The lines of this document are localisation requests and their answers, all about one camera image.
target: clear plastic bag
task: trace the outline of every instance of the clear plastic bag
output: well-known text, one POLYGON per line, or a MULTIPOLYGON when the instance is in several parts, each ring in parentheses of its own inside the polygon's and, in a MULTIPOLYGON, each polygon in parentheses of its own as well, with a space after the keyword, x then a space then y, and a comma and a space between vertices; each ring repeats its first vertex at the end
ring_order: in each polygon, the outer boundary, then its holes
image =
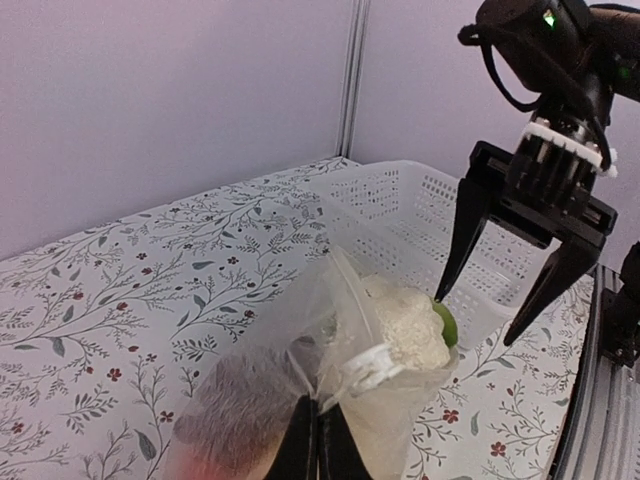
POLYGON ((400 478, 415 418, 457 365, 457 353, 429 372, 389 365, 360 281, 368 273, 334 249, 259 316, 176 421, 165 480, 264 478, 304 395, 323 410, 340 403, 373 478, 400 478), (373 364, 345 368, 380 350, 386 377, 373 364))

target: white plastic basket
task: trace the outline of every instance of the white plastic basket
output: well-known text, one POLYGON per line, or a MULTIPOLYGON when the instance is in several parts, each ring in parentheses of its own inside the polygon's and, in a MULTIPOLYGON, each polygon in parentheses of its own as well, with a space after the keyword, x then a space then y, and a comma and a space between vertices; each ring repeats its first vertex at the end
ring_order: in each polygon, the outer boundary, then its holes
MULTIPOLYGON (((310 184, 329 240, 376 270, 434 295, 446 264, 458 181, 410 161, 334 172, 310 184)), ((512 319, 546 259, 544 251, 487 223, 445 299, 471 349, 512 319)))

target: white wall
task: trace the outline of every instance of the white wall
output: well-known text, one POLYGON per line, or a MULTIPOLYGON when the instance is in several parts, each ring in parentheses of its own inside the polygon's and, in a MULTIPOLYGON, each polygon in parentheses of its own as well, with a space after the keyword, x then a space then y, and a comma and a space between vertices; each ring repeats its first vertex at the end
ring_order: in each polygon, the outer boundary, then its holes
POLYGON ((0 258, 333 155, 351 8, 0 1, 0 258))
MULTIPOLYGON (((480 0, 375 0, 364 52, 352 158, 361 162, 412 159, 462 176, 477 140, 512 150, 527 114, 502 98, 479 49, 457 33, 473 23, 480 0)), ((499 62, 517 98, 533 99, 499 62)), ((640 239, 640 105, 618 99, 608 135, 620 153, 621 180, 600 180, 597 196, 621 214, 603 254, 617 268, 640 239)))

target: floral tablecloth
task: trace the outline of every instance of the floral tablecloth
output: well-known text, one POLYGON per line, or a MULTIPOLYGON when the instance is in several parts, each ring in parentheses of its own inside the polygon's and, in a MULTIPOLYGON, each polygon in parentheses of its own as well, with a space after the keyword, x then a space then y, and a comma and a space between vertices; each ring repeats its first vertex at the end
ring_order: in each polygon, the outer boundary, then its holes
MULTIPOLYGON (((343 159, 212 190, 0 262, 0 480, 161 479, 221 352, 327 251, 304 190, 343 159)), ((534 479, 577 370, 592 283, 512 348, 468 352, 416 425, 407 478, 534 479)))

